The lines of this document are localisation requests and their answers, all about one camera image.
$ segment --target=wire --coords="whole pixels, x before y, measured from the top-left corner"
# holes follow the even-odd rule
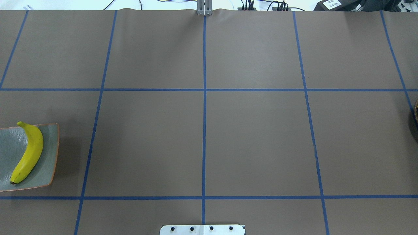
[[[283,8],[282,10],[288,10],[288,9],[292,9],[292,8]],[[299,9],[299,10],[305,11],[304,9],[301,9],[301,8],[295,8],[295,9]]]
[[[106,10],[115,0],[112,0],[107,7],[105,7],[103,10]]]
[[[107,7],[105,7],[103,10],[106,10],[113,2],[114,2],[115,0],[112,0],[110,3],[109,3],[109,5],[107,5]],[[139,0],[139,4],[141,5],[141,10],[142,10],[142,2],[141,2],[141,0]]]
[[[270,9],[270,7],[273,3],[277,3],[277,8],[279,8],[279,5],[280,5],[279,1],[272,1],[272,2],[270,2],[270,5],[268,6],[267,10]]]
[[[396,2],[396,0],[393,0],[392,7],[390,8],[390,11],[393,11],[393,7],[395,6],[395,2]]]
[[[229,2],[232,4],[232,9],[235,9],[234,4],[232,3],[232,1],[229,0]]]

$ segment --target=yellow banana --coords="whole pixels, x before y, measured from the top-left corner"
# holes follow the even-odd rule
[[[12,173],[11,184],[18,184],[28,176],[38,162],[43,148],[43,136],[39,128],[24,122],[18,122],[17,125],[25,130],[28,137],[28,146]]]

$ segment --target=plate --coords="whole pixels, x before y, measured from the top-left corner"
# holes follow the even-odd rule
[[[25,153],[28,138],[21,127],[0,128],[0,192],[48,186],[55,173],[58,156],[59,125],[37,126],[43,136],[41,156],[28,177],[18,184],[10,184],[13,170]]]

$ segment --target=label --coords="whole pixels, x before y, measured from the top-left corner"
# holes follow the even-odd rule
[[[323,4],[326,6],[326,8],[328,8],[328,10],[334,9],[342,5],[338,0],[328,0],[326,2],[323,2]]]
[[[160,235],[245,235],[245,225],[165,225]]]

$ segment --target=grid line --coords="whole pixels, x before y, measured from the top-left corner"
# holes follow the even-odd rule
[[[93,132],[92,132],[92,140],[90,141],[89,155],[87,157],[86,170],[84,172],[83,187],[82,187],[81,196],[80,196],[80,204],[79,204],[79,209],[78,209],[78,213],[77,213],[77,220],[76,220],[76,224],[75,224],[75,228],[74,228],[74,235],[77,235],[77,233],[78,233],[81,212],[82,212],[82,209],[83,209],[83,202],[84,202],[84,194],[85,194],[85,191],[86,191],[87,176],[89,174],[90,160],[92,158],[92,152],[93,152],[93,143],[94,143],[94,138],[96,136],[97,121],[99,119],[100,106],[101,106],[101,103],[102,103],[103,88],[105,86],[107,65],[109,63],[109,57],[110,57],[110,49],[112,48],[112,40],[113,40],[113,33],[114,33],[114,30],[115,30],[116,16],[117,16],[117,10],[115,11],[115,14],[113,16],[112,30],[110,32],[109,46],[107,48],[106,62],[104,64],[104,71],[103,71],[103,78],[102,78],[102,87],[100,88],[99,100],[97,102],[96,117],[94,119]]]
[[[325,232],[326,232],[326,235],[329,235],[328,216],[326,215],[326,207],[325,207],[325,199],[324,199],[324,190],[323,190],[323,187],[322,187],[321,170],[319,168],[318,151],[316,150],[316,141],[315,141],[314,126],[312,124],[311,108],[309,106],[308,89],[306,87],[305,71],[303,69],[303,60],[302,60],[301,44],[300,44],[300,41],[299,41],[298,25],[296,23],[296,14],[295,14],[295,12],[293,11],[292,14],[293,14],[293,23],[295,25],[296,44],[298,46],[299,63],[300,63],[300,66],[301,66],[301,75],[302,75],[303,89],[304,89],[304,92],[305,92],[306,109],[308,111],[309,127],[310,127],[310,130],[311,130],[311,138],[312,138],[312,144],[313,144],[313,151],[314,151],[314,155],[315,155],[316,174],[318,176],[319,193],[321,194],[322,213],[324,215]]]
[[[371,195],[283,195],[283,196],[205,196],[205,200],[304,200],[304,199],[400,199],[418,198],[418,194]],[[0,196],[0,200],[80,200],[72,196]],[[85,196],[83,200],[202,200],[202,196]]]
[[[395,63],[400,82],[402,83],[402,87],[403,87],[403,91],[405,92],[406,100],[408,101],[408,105],[409,105],[409,108],[411,110],[411,113],[414,113],[413,106],[412,106],[411,100],[410,100],[409,95],[408,95],[408,90],[406,89],[405,81],[403,80],[402,73],[400,72],[398,60],[396,59],[396,55],[395,55],[395,52],[393,51],[392,43],[390,42],[390,37],[389,37],[389,33],[387,31],[386,21],[385,21],[385,17],[383,15],[382,10],[380,10],[380,17],[382,18],[382,23],[383,23],[383,28],[384,28],[385,34],[386,34],[387,43],[389,45],[390,53],[392,54],[392,57],[393,57],[393,62]],[[417,121],[415,121],[415,126],[418,129],[418,122]]]
[[[29,14],[29,11],[27,10],[26,13],[25,13],[25,17],[23,17],[23,21],[22,21],[22,24],[20,26],[18,36],[16,37],[15,44],[13,45],[12,51],[10,52],[9,59],[7,60],[6,67],[4,69],[3,76],[2,76],[1,81],[0,81],[0,89],[3,86],[4,79],[6,78],[7,70],[9,69],[10,62],[12,61],[13,54],[15,53],[16,46],[18,45],[20,35],[22,34],[23,27],[25,26],[26,19],[28,18],[28,14]]]
[[[308,92],[418,92],[418,89],[340,89],[307,88]],[[137,91],[137,92],[304,92],[303,88],[0,88],[0,91]]]
[[[324,214],[324,222],[325,222],[325,228],[326,228],[326,234],[329,235],[329,228],[328,228],[328,220],[326,215],[326,208],[325,208],[325,199],[401,199],[401,198],[418,198],[418,194],[382,194],[382,195],[324,195],[323,193],[323,187],[322,187],[322,181],[321,181],[321,173],[320,173],[320,167],[319,167],[319,160],[318,160],[318,154],[316,149],[316,142],[315,142],[315,135],[314,135],[314,129],[312,124],[312,117],[310,112],[310,106],[308,101],[308,92],[404,92],[405,96],[407,98],[409,107],[411,111],[413,110],[412,103],[410,101],[408,92],[418,92],[418,89],[407,89],[406,85],[404,83],[392,44],[390,42],[387,26],[385,23],[385,18],[383,15],[383,12],[380,11],[383,27],[385,30],[386,38],[388,41],[388,45],[396,66],[396,69],[398,71],[398,75],[400,78],[400,81],[402,83],[403,89],[315,89],[315,88],[307,88],[306,86],[306,80],[305,80],[305,74],[303,69],[303,61],[302,61],[302,55],[301,55],[301,47],[299,42],[299,36],[298,36],[298,30],[297,30],[297,23],[296,23],[296,15],[293,12],[293,22],[295,27],[295,34],[296,34],[296,42],[298,47],[298,55],[299,55],[299,62],[301,67],[301,75],[303,80],[303,89],[287,89],[287,88],[277,88],[277,89],[269,89],[269,88],[259,88],[259,89],[233,89],[233,88],[226,88],[226,89],[217,89],[212,88],[208,89],[206,86],[206,16],[204,16],[204,22],[203,22],[203,77],[204,77],[204,88],[203,89],[171,89],[171,88],[104,88],[105,86],[105,79],[106,79],[106,73],[107,73],[107,66],[109,62],[110,57],[110,51],[111,51],[111,44],[112,44],[112,38],[116,23],[116,17],[117,17],[117,11],[115,11],[113,24],[112,24],[112,30],[110,35],[110,41],[107,51],[107,57],[103,72],[103,78],[102,78],[102,84],[101,88],[2,88],[2,85],[4,83],[8,67],[11,63],[14,51],[16,49],[16,46],[18,44],[20,35],[23,31],[23,27],[25,24],[25,21],[28,16],[28,11],[25,13],[25,17],[23,18],[19,33],[17,35],[16,41],[14,43],[13,49],[11,51],[10,57],[8,59],[6,68],[4,70],[2,79],[0,81],[0,91],[100,91],[99,100],[97,104],[97,111],[96,111],[96,118],[94,121],[94,127],[92,132],[92,139],[90,143],[90,149],[89,149],[89,155],[87,159],[86,164],[86,170],[84,174],[84,180],[83,180],[83,187],[82,187],[82,193],[79,197],[69,196],[69,197],[61,197],[61,196],[0,196],[0,200],[79,200],[79,210],[77,214],[77,220],[76,220],[76,226],[74,230],[74,234],[77,235],[80,217],[81,217],[81,211],[82,211],[82,205],[84,200],[201,200],[202,201],[202,224],[205,224],[205,201],[206,200],[298,200],[298,199],[315,199],[315,200],[321,200],[322,202],[322,208],[323,208],[323,214]],[[99,117],[99,110],[101,106],[101,100],[103,96],[103,92],[114,92],[114,91],[161,91],[161,92],[203,92],[204,94],[204,108],[203,108],[203,138],[202,138],[202,196],[149,196],[149,197],[137,197],[137,196],[127,196],[127,197],[85,197],[85,189],[86,189],[86,183],[87,183],[87,176],[89,171],[89,165],[92,155],[92,149],[93,149],[93,142],[95,137],[95,131],[97,128],[97,121]],[[308,112],[308,118],[309,118],[309,125],[311,130],[311,137],[312,137],[312,143],[314,147],[314,153],[315,153],[315,159],[316,159],[316,168],[317,168],[317,176],[319,181],[319,189],[320,189],[320,195],[308,195],[308,196],[206,196],[206,96],[207,92],[304,92],[305,93],[305,99],[306,99],[306,107]]]
[[[206,16],[203,17],[202,224],[206,224]]]

